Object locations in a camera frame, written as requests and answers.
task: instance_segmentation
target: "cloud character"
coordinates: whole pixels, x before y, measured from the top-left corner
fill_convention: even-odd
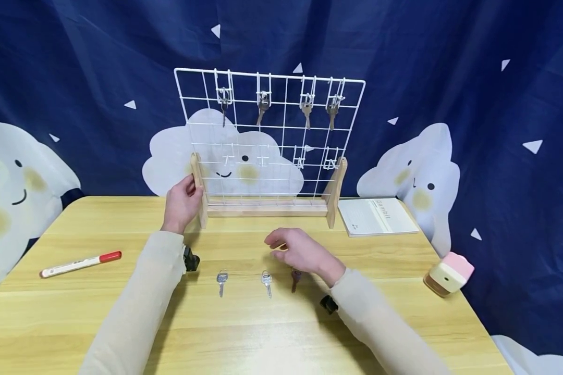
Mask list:
[[[452,162],[445,123],[433,123],[417,137],[388,150],[358,181],[361,197],[397,196],[440,257],[450,251],[448,213],[459,189],[460,170]]]
[[[0,122],[0,282],[29,239],[63,212],[60,197],[75,188],[79,179],[54,151],[25,130]]]
[[[239,133],[221,112],[201,109],[186,126],[159,131],[150,141],[152,157],[142,168],[144,181],[155,194],[167,191],[191,173],[190,155],[200,154],[206,191],[226,197],[292,196],[304,178],[297,166],[282,157],[277,142],[266,133]]]
[[[535,355],[517,341],[503,335],[493,335],[492,340],[515,375],[563,375],[561,355]]]

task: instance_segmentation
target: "dark blue fabric backdrop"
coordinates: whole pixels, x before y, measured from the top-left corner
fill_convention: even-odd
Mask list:
[[[152,194],[149,141],[183,125],[175,67],[298,63],[367,80],[343,196],[391,147],[448,124],[466,296],[491,334],[563,355],[563,0],[0,1],[0,122],[49,145],[86,195]]]

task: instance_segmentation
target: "person's right hand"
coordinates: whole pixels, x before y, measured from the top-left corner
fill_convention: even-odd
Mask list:
[[[275,259],[299,271],[315,273],[331,288],[344,275],[346,266],[320,243],[313,240],[302,229],[279,228],[265,238],[265,244],[275,249]]]

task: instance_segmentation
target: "beige sleeve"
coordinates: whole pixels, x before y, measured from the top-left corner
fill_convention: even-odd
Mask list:
[[[360,272],[347,268],[334,284],[332,298],[344,324],[371,349],[388,374],[450,374],[439,356]]]
[[[104,319],[80,374],[142,374],[171,294],[186,273],[183,236],[153,233],[136,269]]]

